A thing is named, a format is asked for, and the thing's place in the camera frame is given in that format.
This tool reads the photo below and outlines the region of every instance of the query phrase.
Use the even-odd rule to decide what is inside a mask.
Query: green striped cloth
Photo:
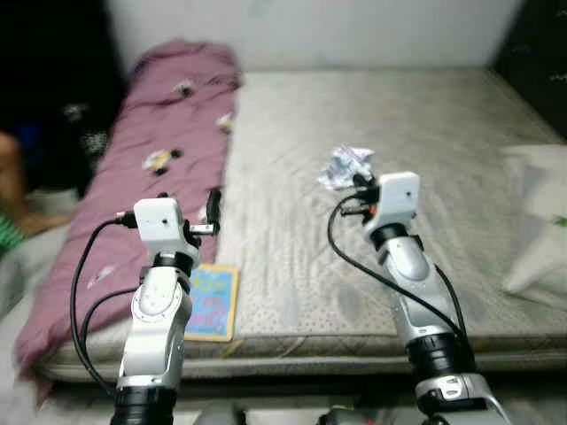
[[[0,256],[24,240],[23,234],[8,217],[0,212]]]

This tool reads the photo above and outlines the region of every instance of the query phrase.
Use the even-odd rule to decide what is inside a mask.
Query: pink blanket
[[[184,217],[197,220],[209,190],[222,184],[229,138],[218,120],[234,113],[238,85],[236,60],[222,46],[173,41],[142,58],[97,176],[19,334],[16,354],[24,373],[45,353],[71,338],[71,280],[96,225],[118,211],[131,209],[140,198],[156,197],[160,192],[176,197]],[[145,170],[143,163],[161,149],[179,149],[182,156],[172,159],[168,170],[157,176]],[[214,239],[204,238],[201,253],[205,262],[214,261]],[[136,230],[106,228],[95,242],[79,281],[79,326],[99,298],[135,287],[140,268],[148,261]],[[101,305],[90,328],[102,328],[125,317],[129,300],[117,297]]]

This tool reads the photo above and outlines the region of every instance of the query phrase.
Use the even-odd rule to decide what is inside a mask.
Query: crumpled paper
[[[374,151],[363,148],[341,146],[336,148],[329,165],[321,171],[317,179],[329,190],[352,188],[355,174],[362,174],[369,179],[372,176],[370,160]]]

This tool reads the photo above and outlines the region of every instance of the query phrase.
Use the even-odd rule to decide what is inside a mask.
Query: white wall
[[[108,0],[126,69],[174,37],[247,69],[482,66],[521,0]]]

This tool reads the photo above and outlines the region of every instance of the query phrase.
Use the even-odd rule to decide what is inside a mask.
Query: mattress
[[[422,176],[414,231],[454,282],[479,366],[564,367],[567,313],[501,290],[520,200],[500,149],[560,143],[507,86],[479,70],[248,73],[238,95],[216,261],[241,270],[235,335],[186,342],[185,377],[409,370],[384,290],[326,240],[343,194],[317,176],[343,144],[372,149],[376,174]],[[360,219],[340,220],[336,238],[375,266]],[[109,379],[128,325],[89,337],[90,356]],[[70,343],[37,369],[89,379]]]

